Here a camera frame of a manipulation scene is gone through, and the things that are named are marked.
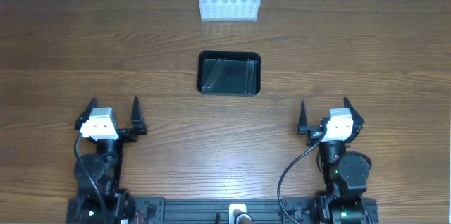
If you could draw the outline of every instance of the wooden table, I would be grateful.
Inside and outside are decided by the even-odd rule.
[[[74,198],[75,119],[97,97],[149,134],[125,145],[133,195],[276,197],[318,124],[348,96],[365,119],[351,149],[373,159],[381,221],[445,223],[449,204],[451,0],[261,0],[257,23],[201,23],[198,0],[1,0],[0,220],[63,222]],[[204,96],[206,49],[261,55],[261,92]],[[94,145],[84,141],[84,153]],[[283,197],[323,186],[315,154]]]

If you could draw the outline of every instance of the white plastic part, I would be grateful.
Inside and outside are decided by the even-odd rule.
[[[352,134],[351,111],[348,108],[334,108],[329,110],[330,120],[327,122],[327,131],[323,142],[330,140],[346,140]]]
[[[93,108],[89,120],[82,124],[80,132],[84,138],[118,139],[116,117],[112,108]]]
[[[209,21],[257,21],[260,0],[199,0],[200,18]]]

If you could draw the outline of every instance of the wood grain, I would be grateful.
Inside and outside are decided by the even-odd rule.
[[[451,0],[262,0],[257,23],[200,23],[197,0],[0,0],[0,220],[61,223],[74,198],[73,123],[91,97],[149,134],[125,146],[137,196],[275,198],[309,121],[346,95],[365,119],[352,148],[373,159],[366,196],[383,223],[446,223]],[[202,96],[205,49],[255,51],[261,92]],[[94,151],[88,142],[82,152]],[[314,155],[283,185],[321,189]]]

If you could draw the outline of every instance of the black tray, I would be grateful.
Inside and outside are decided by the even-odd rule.
[[[254,96],[260,92],[260,55],[241,51],[203,51],[197,89],[202,94]]]

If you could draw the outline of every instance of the white plastic container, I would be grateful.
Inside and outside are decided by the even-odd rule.
[[[257,21],[260,0],[199,0],[202,22]]]

